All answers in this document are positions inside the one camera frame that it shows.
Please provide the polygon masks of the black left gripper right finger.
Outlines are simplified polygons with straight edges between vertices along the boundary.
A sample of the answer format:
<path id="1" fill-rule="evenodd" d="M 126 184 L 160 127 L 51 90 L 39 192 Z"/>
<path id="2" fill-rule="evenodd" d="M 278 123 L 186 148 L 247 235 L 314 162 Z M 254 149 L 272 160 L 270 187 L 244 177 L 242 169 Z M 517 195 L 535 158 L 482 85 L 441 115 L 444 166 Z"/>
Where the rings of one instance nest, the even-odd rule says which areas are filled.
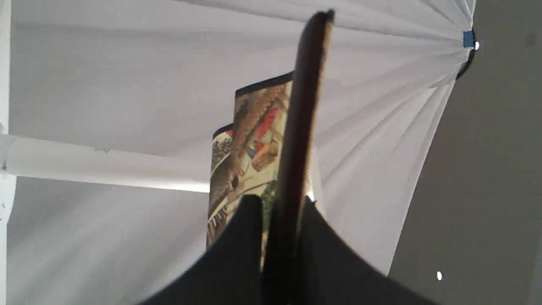
<path id="1" fill-rule="evenodd" d="M 305 197 L 296 259 L 298 305 L 432 305 L 360 258 Z"/>

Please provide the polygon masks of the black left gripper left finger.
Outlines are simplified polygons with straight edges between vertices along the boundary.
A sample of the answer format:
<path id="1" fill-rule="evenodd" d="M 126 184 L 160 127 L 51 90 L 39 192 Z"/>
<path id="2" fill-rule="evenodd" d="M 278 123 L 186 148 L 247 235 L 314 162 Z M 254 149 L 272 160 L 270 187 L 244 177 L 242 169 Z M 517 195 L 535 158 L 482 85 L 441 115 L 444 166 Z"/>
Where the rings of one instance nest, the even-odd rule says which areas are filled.
<path id="1" fill-rule="evenodd" d="M 260 305 L 263 205 L 242 197 L 219 239 L 182 276 L 143 305 Z"/>

